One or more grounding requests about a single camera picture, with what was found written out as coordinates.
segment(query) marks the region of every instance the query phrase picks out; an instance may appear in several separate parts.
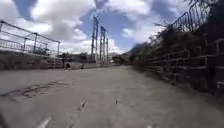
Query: crack in road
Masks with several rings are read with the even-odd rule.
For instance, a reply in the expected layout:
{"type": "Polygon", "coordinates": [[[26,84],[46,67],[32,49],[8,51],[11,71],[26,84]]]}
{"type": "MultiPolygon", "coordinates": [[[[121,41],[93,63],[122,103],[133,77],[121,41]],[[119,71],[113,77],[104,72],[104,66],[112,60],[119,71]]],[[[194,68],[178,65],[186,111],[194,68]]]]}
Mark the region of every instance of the crack in road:
{"type": "Polygon", "coordinates": [[[0,97],[9,98],[12,101],[17,101],[15,98],[19,96],[23,98],[34,98],[38,95],[44,94],[44,92],[55,86],[68,86],[68,85],[69,85],[68,83],[62,83],[60,81],[52,81],[46,84],[32,85],[26,88],[10,91],[1,94],[0,97]]]}
{"type": "Polygon", "coordinates": [[[79,113],[83,111],[83,109],[85,108],[85,106],[86,106],[86,101],[82,102],[81,105],[80,105],[80,107],[77,108],[77,111],[78,112],[75,114],[72,123],[69,125],[69,128],[75,128],[76,122],[77,122],[77,119],[78,119],[78,116],[79,116],[79,113]]]}

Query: white line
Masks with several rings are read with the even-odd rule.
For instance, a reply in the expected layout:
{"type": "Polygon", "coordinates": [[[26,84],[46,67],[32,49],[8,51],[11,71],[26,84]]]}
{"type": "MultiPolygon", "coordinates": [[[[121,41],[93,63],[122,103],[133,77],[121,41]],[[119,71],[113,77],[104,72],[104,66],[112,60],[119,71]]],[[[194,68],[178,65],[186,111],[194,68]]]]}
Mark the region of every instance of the white line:
{"type": "Polygon", "coordinates": [[[46,118],[46,119],[43,120],[43,121],[41,122],[41,124],[40,124],[39,126],[37,126],[36,128],[46,128],[47,125],[48,125],[48,123],[50,122],[51,119],[52,119],[51,117],[46,118]]]}

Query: pole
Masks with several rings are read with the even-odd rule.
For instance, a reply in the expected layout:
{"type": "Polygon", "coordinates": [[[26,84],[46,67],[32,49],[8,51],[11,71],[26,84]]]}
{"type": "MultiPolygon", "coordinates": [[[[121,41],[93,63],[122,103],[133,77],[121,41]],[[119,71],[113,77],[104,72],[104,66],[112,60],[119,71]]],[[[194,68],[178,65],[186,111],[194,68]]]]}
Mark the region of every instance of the pole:
{"type": "Polygon", "coordinates": [[[96,20],[97,21],[97,26],[96,26],[96,51],[95,51],[95,60],[97,61],[97,59],[98,59],[98,30],[99,30],[99,21],[98,20],[96,20]]]}
{"type": "Polygon", "coordinates": [[[25,48],[26,48],[26,38],[24,39],[24,42],[23,42],[23,49],[22,49],[22,51],[25,51],[25,48]]]}
{"type": "Polygon", "coordinates": [[[3,24],[3,21],[1,20],[0,21],[0,32],[2,31],[2,24],[3,24]]]}
{"type": "Polygon", "coordinates": [[[108,51],[109,40],[107,38],[107,63],[109,63],[109,51],[108,51]]]}
{"type": "Polygon", "coordinates": [[[34,49],[33,49],[33,52],[36,51],[36,43],[37,43],[37,33],[35,33],[35,42],[34,42],[34,49]]]}
{"type": "Polygon", "coordinates": [[[59,51],[59,50],[60,50],[60,43],[61,43],[61,42],[58,42],[58,56],[59,56],[59,52],[60,52],[60,51],[59,51]]]}
{"type": "Polygon", "coordinates": [[[102,60],[102,38],[103,38],[103,31],[102,26],[100,28],[100,61],[102,60]]]}
{"type": "Polygon", "coordinates": [[[92,33],[92,45],[91,45],[91,59],[93,60],[93,49],[94,49],[94,40],[95,40],[95,17],[93,17],[93,33],[92,33]]]}
{"type": "Polygon", "coordinates": [[[105,33],[104,33],[104,36],[103,36],[103,60],[105,61],[106,57],[105,57],[105,44],[106,44],[106,39],[105,39],[105,33]]]}

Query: sky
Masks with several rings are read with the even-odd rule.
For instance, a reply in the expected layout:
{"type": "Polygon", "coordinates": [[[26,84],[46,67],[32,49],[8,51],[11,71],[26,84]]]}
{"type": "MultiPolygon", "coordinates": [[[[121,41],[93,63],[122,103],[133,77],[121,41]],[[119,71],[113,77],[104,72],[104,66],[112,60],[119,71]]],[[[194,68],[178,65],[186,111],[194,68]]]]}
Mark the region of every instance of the sky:
{"type": "Polygon", "coordinates": [[[0,0],[0,19],[61,42],[61,51],[91,51],[93,15],[107,29],[109,52],[124,53],[172,23],[184,0],[0,0]]]}

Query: asphalt road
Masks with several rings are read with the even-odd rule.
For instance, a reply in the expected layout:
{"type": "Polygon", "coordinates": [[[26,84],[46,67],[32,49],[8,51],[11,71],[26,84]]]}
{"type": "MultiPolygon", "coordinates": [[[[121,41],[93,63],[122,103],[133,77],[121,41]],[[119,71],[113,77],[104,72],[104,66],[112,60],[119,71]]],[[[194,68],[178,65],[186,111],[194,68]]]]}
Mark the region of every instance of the asphalt road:
{"type": "Polygon", "coordinates": [[[0,73],[6,128],[224,128],[224,109],[129,67],[0,73]]]}

